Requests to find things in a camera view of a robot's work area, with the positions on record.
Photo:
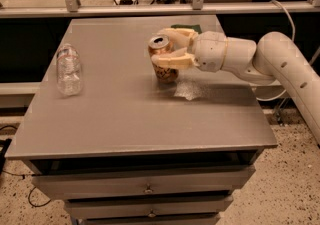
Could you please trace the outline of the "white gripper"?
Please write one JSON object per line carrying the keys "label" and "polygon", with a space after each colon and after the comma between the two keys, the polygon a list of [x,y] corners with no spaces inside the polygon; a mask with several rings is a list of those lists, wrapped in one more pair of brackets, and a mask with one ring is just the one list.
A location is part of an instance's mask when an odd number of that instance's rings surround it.
{"label": "white gripper", "polygon": [[[192,44],[194,55],[189,54],[187,48],[182,48]],[[222,68],[226,55],[227,37],[221,32],[207,31],[198,35],[193,29],[164,28],[157,33],[156,46],[181,48],[171,53],[152,55],[151,61],[158,67],[182,70],[197,65],[201,71],[217,72]]]}

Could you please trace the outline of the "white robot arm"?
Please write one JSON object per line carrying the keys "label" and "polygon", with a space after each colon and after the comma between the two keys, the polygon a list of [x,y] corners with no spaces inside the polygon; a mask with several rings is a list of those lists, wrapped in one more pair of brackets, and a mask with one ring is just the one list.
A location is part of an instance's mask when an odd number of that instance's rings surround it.
{"label": "white robot arm", "polygon": [[149,40],[148,49],[159,73],[196,67],[227,71],[258,85],[279,81],[320,141],[320,77],[286,35],[270,32],[254,42],[221,32],[164,28]]}

